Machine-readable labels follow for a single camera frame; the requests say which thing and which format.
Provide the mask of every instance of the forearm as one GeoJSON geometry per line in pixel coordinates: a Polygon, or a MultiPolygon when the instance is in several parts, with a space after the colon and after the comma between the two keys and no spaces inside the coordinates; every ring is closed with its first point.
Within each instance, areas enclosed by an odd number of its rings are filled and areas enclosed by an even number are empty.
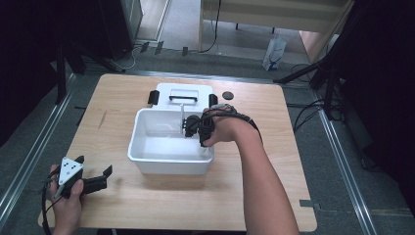
{"type": "Polygon", "coordinates": [[[241,154],[244,212],[251,234],[299,234],[285,189],[269,161],[257,131],[236,138],[241,154]]]}

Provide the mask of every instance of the black round object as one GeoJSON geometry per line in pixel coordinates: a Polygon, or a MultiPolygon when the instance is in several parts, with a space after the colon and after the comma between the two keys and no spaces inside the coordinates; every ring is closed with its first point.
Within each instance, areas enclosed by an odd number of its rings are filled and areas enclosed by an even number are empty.
{"type": "Polygon", "coordinates": [[[225,91],[225,92],[222,93],[222,97],[225,100],[232,100],[234,98],[234,95],[230,91],[225,91]]]}

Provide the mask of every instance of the hand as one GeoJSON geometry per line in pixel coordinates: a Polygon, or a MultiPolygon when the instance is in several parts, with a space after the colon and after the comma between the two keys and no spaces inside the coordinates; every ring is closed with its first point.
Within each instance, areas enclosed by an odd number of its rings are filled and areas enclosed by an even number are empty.
{"type": "MultiPolygon", "coordinates": [[[[51,172],[56,169],[56,165],[53,164],[51,167],[51,172]]],[[[52,181],[51,187],[49,189],[52,203],[55,203],[59,199],[55,199],[55,194],[58,189],[58,184],[56,181],[52,181]]],[[[70,197],[68,199],[62,198],[56,202],[53,206],[53,211],[55,213],[55,230],[54,234],[74,234],[76,229],[79,227],[80,215],[82,211],[80,203],[80,194],[83,191],[83,181],[81,179],[77,180],[71,190],[70,197]]]]}
{"type": "MultiPolygon", "coordinates": [[[[214,114],[220,111],[210,111],[209,114],[214,114]]],[[[213,117],[214,131],[208,140],[204,142],[207,147],[213,146],[217,142],[238,142],[239,139],[244,138],[245,135],[257,135],[259,133],[246,121],[236,117],[213,117]]]]}

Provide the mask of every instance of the tripod leg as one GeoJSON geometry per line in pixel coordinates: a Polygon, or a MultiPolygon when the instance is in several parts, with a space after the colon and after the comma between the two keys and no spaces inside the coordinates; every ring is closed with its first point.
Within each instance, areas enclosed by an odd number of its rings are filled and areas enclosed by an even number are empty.
{"type": "Polygon", "coordinates": [[[336,69],[332,68],[330,72],[330,77],[327,82],[326,97],[324,98],[324,106],[323,106],[324,113],[326,114],[329,120],[333,119],[331,115],[331,107],[332,107],[332,101],[333,101],[333,93],[335,90],[335,79],[337,79],[336,69]]]}

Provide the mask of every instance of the metal frame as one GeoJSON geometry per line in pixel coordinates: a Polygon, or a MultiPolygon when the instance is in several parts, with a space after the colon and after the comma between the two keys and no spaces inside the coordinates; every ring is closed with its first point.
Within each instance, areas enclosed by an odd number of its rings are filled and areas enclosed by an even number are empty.
{"type": "MultiPolygon", "coordinates": [[[[321,99],[320,95],[316,92],[314,92],[314,96],[316,100],[321,99]]],[[[342,174],[343,181],[345,182],[348,195],[350,196],[351,203],[353,204],[354,211],[357,215],[357,219],[359,220],[363,234],[378,234],[372,220],[372,216],[366,206],[364,197],[359,189],[359,186],[357,185],[356,180],[354,179],[353,173],[347,161],[347,156],[342,147],[342,143],[336,133],[336,129],[332,122],[327,118],[324,110],[320,110],[319,115],[327,137],[329,138],[330,145],[332,146],[336,162],[339,166],[339,170],[342,174]]]]}

